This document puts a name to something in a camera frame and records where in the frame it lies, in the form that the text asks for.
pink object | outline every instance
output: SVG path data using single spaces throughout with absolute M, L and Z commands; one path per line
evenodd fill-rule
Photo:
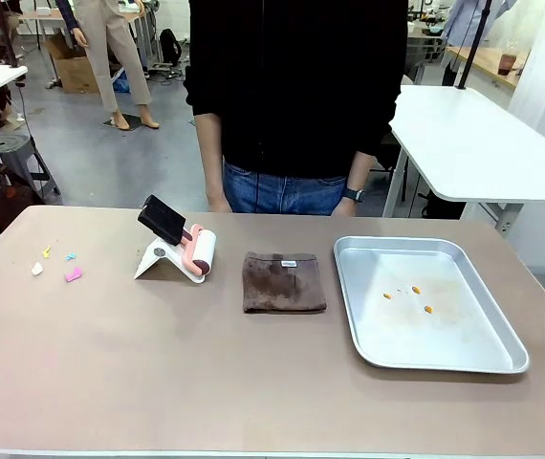
M 182 238 L 182 244 L 185 246 L 184 250 L 184 266 L 192 273 L 196 275 L 203 275 L 206 274 L 203 272 L 202 267 L 196 265 L 194 261 L 192 260 L 192 256 L 194 255 L 194 249 L 196 248 L 196 242 L 198 241 L 198 234 L 201 230 L 204 230 L 204 228 L 201 225 L 192 225 L 192 228 L 189 229 L 189 234 L 192 236 L 192 240 L 187 240 L 186 237 Z
M 73 270 L 72 274 L 65 274 L 65 278 L 67 282 L 73 282 L 75 279 L 79 279 L 83 272 L 81 271 L 81 268 L 75 268 Z

mannequin feet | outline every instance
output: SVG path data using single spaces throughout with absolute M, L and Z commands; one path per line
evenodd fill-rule
M 123 117 L 120 110 L 113 112 L 111 115 L 111 124 L 117 127 L 120 131 L 130 130 L 130 124 L 128 124 L 128 121 L 126 121 L 126 118 Z
M 160 124 L 153 121 L 153 119 L 151 118 L 151 114 L 149 113 L 149 107 L 147 107 L 147 105 L 139 105 L 139 110 L 141 111 L 141 122 L 145 126 L 151 129 L 158 129 L 160 127 Z

jeans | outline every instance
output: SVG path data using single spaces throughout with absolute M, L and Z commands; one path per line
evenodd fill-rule
M 346 177 L 277 177 L 224 162 L 224 193 L 236 213 L 330 215 L 346 184 Z

pole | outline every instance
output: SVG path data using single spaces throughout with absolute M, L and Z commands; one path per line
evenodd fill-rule
M 472 47 L 470 48 L 470 54 L 466 65 L 464 66 L 464 72 L 462 73 L 462 78 L 460 79 L 460 84 L 457 89 L 466 89 L 466 80 L 472 68 L 472 62 L 474 62 L 474 57 L 476 56 L 476 50 L 479 48 L 481 43 L 481 37 L 483 36 L 483 31 L 485 30 L 485 25 L 487 24 L 487 18 L 490 16 L 491 11 L 491 0 L 486 0 L 485 7 L 481 13 L 481 22 L 479 22 L 479 27 L 476 29 L 476 35 L 474 36 L 474 41 L 472 42 Z

white phone stand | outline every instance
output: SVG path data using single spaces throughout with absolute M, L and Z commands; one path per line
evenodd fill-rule
M 182 259 L 184 255 L 184 247 L 182 245 L 171 246 L 163 239 L 158 237 L 154 242 L 147 246 L 144 255 L 142 256 L 141 263 L 135 274 L 135 279 L 151 268 L 158 260 L 161 258 L 168 259 L 173 265 L 175 265 L 179 270 L 185 274 L 189 280 L 197 284 L 202 284 L 205 282 L 205 275 L 196 275 L 193 272 L 189 271 L 184 266 L 184 261 Z

